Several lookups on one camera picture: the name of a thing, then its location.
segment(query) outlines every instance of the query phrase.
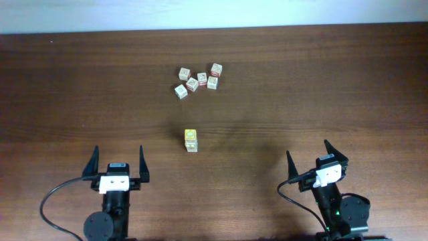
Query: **cable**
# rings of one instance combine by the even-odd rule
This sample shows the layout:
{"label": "cable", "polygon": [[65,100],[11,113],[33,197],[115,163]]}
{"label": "cable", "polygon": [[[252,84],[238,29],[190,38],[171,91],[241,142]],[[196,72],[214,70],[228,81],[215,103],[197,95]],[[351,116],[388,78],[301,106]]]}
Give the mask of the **cable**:
{"label": "cable", "polygon": [[331,240],[331,239],[332,239],[332,237],[330,236],[330,233],[328,232],[328,230],[327,230],[326,226],[324,225],[324,222],[321,220],[321,218],[320,218],[318,215],[316,215],[316,213],[314,213],[314,211],[312,211],[311,209],[309,209],[309,208],[307,208],[307,207],[303,206],[302,204],[299,204],[298,202],[296,202],[296,201],[292,200],[291,198],[289,198],[289,197],[285,196],[285,195],[280,191],[281,187],[282,187],[283,185],[287,184],[287,183],[288,183],[288,180],[287,180],[287,181],[283,181],[283,182],[281,182],[281,183],[278,185],[278,187],[276,188],[276,191],[278,192],[278,194],[279,194],[281,197],[283,197],[284,199],[286,199],[287,201],[289,201],[290,203],[292,203],[292,204],[296,204],[297,206],[299,206],[299,207],[303,208],[304,210],[306,210],[306,211],[310,212],[313,216],[315,216],[315,218],[319,221],[319,223],[321,224],[321,226],[322,226],[322,228],[324,229],[325,233],[327,234],[328,239],[329,239],[329,240]]}
{"label": "cable", "polygon": [[50,226],[52,226],[53,228],[56,228],[57,230],[59,230],[59,231],[62,231],[62,232],[65,232],[66,234],[69,234],[69,235],[71,235],[71,236],[73,236],[74,238],[76,238],[77,240],[79,240],[79,241],[83,241],[82,240],[82,238],[81,237],[79,237],[77,234],[75,234],[75,233],[73,233],[73,232],[71,232],[71,231],[69,231],[69,230],[66,230],[65,228],[61,228],[61,227],[59,227],[58,225],[56,225],[56,224],[54,224],[53,222],[51,222],[50,220],[48,220],[48,218],[45,216],[45,214],[43,214],[43,206],[45,205],[45,202],[46,202],[46,200],[52,195],[52,194],[54,194],[54,192],[56,192],[59,188],[61,188],[61,187],[65,187],[65,186],[67,186],[68,184],[71,184],[71,183],[75,183],[75,182],[77,182],[77,181],[84,181],[84,180],[89,180],[89,179],[93,179],[94,178],[94,176],[91,176],[91,177],[79,177],[79,178],[75,178],[75,179],[71,179],[71,180],[69,180],[69,181],[66,181],[66,182],[64,182],[63,184],[60,184],[60,185],[58,185],[57,187],[55,187],[55,188],[53,188],[49,193],[47,193],[46,194],[46,196],[43,198],[43,200],[41,201],[41,203],[40,203],[40,208],[39,208],[39,211],[40,211],[40,216],[41,216],[41,218],[47,223],[47,224],[49,224]]}

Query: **yellow cube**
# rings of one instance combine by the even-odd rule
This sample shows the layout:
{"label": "yellow cube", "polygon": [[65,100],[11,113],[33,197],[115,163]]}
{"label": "yellow cube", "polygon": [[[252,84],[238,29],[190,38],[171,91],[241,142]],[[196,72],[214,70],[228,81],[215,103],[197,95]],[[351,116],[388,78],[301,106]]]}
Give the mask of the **yellow cube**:
{"label": "yellow cube", "polygon": [[196,130],[195,129],[185,129],[185,144],[195,144],[197,143]]}

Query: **wooden table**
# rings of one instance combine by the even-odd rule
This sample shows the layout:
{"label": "wooden table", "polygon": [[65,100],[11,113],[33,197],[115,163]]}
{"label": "wooden table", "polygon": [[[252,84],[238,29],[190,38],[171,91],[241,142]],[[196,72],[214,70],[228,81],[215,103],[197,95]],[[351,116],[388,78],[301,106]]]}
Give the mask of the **wooden table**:
{"label": "wooden table", "polygon": [[[428,24],[324,25],[0,36],[2,240],[73,240],[39,203],[79,177],[144,152],[151,181],[131,193],[130,237],[257,240],[322,230],[276,193],[286,150],[299,172],[328,139],[349,159],[338,186],[372,202],[368,235],[428,236]],[[179,100],[180,67],[223,65],[218,90]],[[197,129],[199,152],[184,148]],[[284,192],[316,210],[311,192]],[[101,210],[88,182],[48,200],[83,236]]]}

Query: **black cable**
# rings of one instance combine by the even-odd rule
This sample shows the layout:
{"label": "black cable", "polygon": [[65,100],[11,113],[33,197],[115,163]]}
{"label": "black cable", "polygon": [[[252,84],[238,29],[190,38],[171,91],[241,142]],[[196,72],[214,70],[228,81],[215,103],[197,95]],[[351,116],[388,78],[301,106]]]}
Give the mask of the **black cable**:
{"label": "black cable", "polygon": [[46,196],[43,198],[43,200],[41,201],[41,203],[40,203],[40,216],[41,216],[41,218],[47,223],[47,224],[49,224],[50,226],[52,226],[52,227],[54,227],[54,228],[56,228],[57,230],[59,230],[59,231],[62,231],[62,232],[65,232],[66,234],[69,234],[69,235],[71,235],[71,236],[73,236],[74,238],[76,238],[77,240],[79,240],[79,241],[83,241],[82,240],[82,238],[81,237],[79,237],[77,234],[75,234],[75,233],[73,233],[73,232],[71,232],[71,231],[69,231],[69,230],[66,230],[65,228],[61,228],[61,227],[59,227],[58,225],[56,225],[56,224],[54,224],[53,222],[51,222],[50,220],[48,220],[48,218],[45,216],[45,214],[43,214],[43,206],[45,205],[45,202],[46,202],[46,200],[52,195],[52,194],[54,194],[54,192],[56,192],[59,188],[61,188],[61,187],[65,187],[65,186],[67,186],[68,184],[71,184],[71,183],[75,183],[75,182],[77,182],[77,181],[83,181],[83,180],[89,180],[89,179],[93,179],[94,177],[79,177],[79,178],[75,178],[75,179],[71,179],[71,180],[69,180],[69,181],[66,181],[65,183],[63,183],[63,184],[61,184],[61,185],[58,185],[57,187],[55,187],[55,188],[53,188],[49,193],[47,193],[46,194]]}
{"label": "black cable", "polygon": [[306,211],[310,212],[313,216],[315,216],[315,218],[319,221],[319,223],[321,224],[322,228],[323,228],[323,229],[324,229],[324,231],[326,232],[326,234],[327,234],[327,236],[328,236],[328,239],[329,239],[329,240],[331,240],[331,239],[332,239],[332,237],[330,236],[330,233],[328,232],[328,230],[327,230],[326,226],[324,225],[324,222],[321,220],[321,218],[320,218],[318,215],[316,215],[316,213],[314,213],[314,211],[312,211],[311,209],[309,209],[309,208],[307,208],[307,207],[303,206],[302,204],[299,204],[298,202],[296,202],[296,201],[292,200],[291,198],[289,198],[289,197],[285,196],[285,195],[280,191],[281,187],[282,187],[283,185],[287,184],[287,183],[288,183],[288,180],[287,180],[287,181],[283,181],[283,182],[281,182],[281,183],[278,185],[278,187],[276,188],[276,191],[278,192],[278,194],[279,194],[281,197],[283,197],[284,199],[286,199],[287,201],[289,201],[290,203],[292,203],[292,204],[296,204],[297,206],[299,206],[299,207],[303,208],[304,210],[306,210]]}

